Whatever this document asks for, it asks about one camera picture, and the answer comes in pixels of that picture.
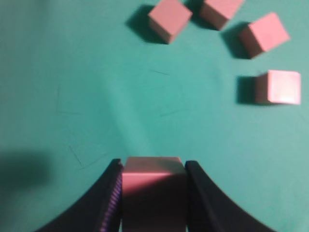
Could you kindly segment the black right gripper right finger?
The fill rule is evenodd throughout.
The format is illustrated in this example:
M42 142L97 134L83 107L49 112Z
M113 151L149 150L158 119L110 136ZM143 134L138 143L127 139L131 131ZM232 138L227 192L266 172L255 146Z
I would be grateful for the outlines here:
M190 232L272 232L232 201L195 160L185 163L188 176L187 227Z

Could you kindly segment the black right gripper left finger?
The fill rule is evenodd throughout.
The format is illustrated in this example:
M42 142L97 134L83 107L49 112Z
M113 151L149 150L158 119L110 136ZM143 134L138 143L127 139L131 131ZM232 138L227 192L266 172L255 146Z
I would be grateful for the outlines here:
M39 232L118 232L122 217L122 170L113 159L93 186Z

